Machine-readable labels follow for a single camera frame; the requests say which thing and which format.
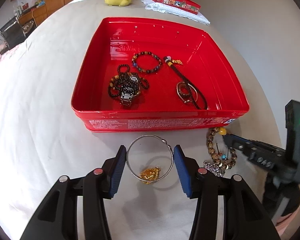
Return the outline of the red open tin box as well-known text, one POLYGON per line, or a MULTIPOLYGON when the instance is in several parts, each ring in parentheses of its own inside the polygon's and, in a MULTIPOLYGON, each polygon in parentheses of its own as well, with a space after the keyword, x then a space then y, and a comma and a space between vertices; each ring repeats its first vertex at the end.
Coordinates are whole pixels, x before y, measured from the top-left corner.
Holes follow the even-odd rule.
POLYGON ((93 132, 164 131, 224 126, 249 111, 230 62, 205 31, 137 17, 107 17, 85 54, 71 106, 93 132), (140 94, 121 104, 120 76, 135 74, 140 94), (183 103, 176 85, 198 92, 183 103))

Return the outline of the white lace cloth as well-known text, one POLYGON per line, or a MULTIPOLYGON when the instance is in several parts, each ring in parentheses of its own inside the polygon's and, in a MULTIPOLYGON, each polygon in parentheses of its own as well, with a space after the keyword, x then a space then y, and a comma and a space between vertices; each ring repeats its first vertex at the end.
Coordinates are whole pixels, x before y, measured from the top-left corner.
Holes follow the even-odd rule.
POLYGON ((198 13, 198 15, 195 15, 170 5, 154 2, 153 0, 141 0, 141 2, 145 5, 145 9, 147 10, 172 14, 183 18, 188 18, 189 20, 193 20, 204 25, 210 25, 210 21, 200 12, 198 13))

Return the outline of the silver bangle gold charm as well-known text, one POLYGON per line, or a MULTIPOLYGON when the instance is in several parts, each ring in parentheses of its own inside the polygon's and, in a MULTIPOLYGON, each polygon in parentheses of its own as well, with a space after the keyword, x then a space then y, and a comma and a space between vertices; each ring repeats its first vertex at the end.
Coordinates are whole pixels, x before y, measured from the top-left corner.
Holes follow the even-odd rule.
POLYGON ((144 184, 151 184, 151 183, 156 183, 160 180, 163 180, 172 170, 173 168, 173 165, 174 165, 174 153, 173 153, 173 150, 172 150, 172 147, 168 144, 168 142, 163 139, 162 137, 159 137, 157 135, 153 135, 153 134, 144 134, 144 135, 141 135, 139 137, 137 137, 136 139, 134 139, 128 149, 126 150, 126 164, 127 164, 127 167, 128 169, 130 170, 131 174, 136 178, 138 179, 139 181, 143 182, 144 184), (129 162, 129 154, 131 152, 131 149, 132 147, 141 139, 145 139, 145 138, 155 138, 157 140, 159 140, 160 142, 162 142, 168 149, 169 153, 170 153, 170 157, 171 157, 171 163, 170 163, 170 166, 168 168, 168 170, 161 176, 160 175, 160 172, 161 172, 161 168, 156 166, 156 167, 149 167, 149 168, 146 168, 144 169, 142 172, 140 172, 139 175, 137 175, 131 165, 130 165, 130 162, 129 162))

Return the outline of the silver metal watch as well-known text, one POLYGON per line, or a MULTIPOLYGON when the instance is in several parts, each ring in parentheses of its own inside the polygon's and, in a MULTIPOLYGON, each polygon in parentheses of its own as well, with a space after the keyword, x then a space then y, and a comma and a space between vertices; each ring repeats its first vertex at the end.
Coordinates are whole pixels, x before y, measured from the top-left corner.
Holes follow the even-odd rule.
POLYGON ((140 92, 139 78, 135 74, 122 74, 120 76, 121 104, 131 106, 133 99, 140 92))

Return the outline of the floral pink bedding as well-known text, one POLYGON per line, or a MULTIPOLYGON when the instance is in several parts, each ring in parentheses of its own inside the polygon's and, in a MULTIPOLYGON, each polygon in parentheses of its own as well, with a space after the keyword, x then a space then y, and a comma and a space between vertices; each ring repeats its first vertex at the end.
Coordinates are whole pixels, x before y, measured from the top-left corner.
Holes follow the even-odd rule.
POLYGON ((14 66, 20 60, 21 55, 24 52, 24 44, 21 43, 15 46, 13 49, 0 54, 0 66, 14 66))

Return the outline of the black office chair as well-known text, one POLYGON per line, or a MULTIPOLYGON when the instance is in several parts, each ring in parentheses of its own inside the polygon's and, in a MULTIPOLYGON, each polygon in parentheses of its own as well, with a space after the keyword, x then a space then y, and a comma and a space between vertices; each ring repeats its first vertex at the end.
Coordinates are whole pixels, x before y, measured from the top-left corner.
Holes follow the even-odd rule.
POLYGON ((4 38, 9 49, 26 40, 25 31, 15 16, 0 28, 0 35, 4 38))

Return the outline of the red tin lid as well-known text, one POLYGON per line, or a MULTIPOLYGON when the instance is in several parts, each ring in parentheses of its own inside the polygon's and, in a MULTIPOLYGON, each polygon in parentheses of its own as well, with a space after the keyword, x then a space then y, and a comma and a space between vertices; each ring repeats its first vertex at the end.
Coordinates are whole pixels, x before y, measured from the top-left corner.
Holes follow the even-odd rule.
POLYGON ((152 0, 197 15, 201 6, 191 0, 152 0))

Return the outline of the silver filigree pendant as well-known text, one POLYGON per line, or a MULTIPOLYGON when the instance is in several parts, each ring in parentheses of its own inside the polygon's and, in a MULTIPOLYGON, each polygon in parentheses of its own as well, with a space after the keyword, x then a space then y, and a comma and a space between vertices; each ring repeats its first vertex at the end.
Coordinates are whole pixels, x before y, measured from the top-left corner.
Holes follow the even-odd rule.
POLYGON ((222 170, 220 167, 218 167, 214 164, 209 163, 208 161, 203 162, 203 168, 210 171, 211 173, 213 173, 217 177, 223 177, 224 174, 225 174, 224 170, 222 170))

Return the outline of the wooden desk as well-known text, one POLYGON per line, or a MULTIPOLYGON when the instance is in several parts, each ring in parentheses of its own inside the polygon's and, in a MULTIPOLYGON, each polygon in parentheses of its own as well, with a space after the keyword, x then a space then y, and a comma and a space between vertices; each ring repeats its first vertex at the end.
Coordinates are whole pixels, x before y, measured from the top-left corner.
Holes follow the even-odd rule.
POLYGON ((27 22, 33 21, 35 26, 38 27, 47 19, 46 5, 33 8, 31 11, 19 17, 19 23, 25 25, 27 22))

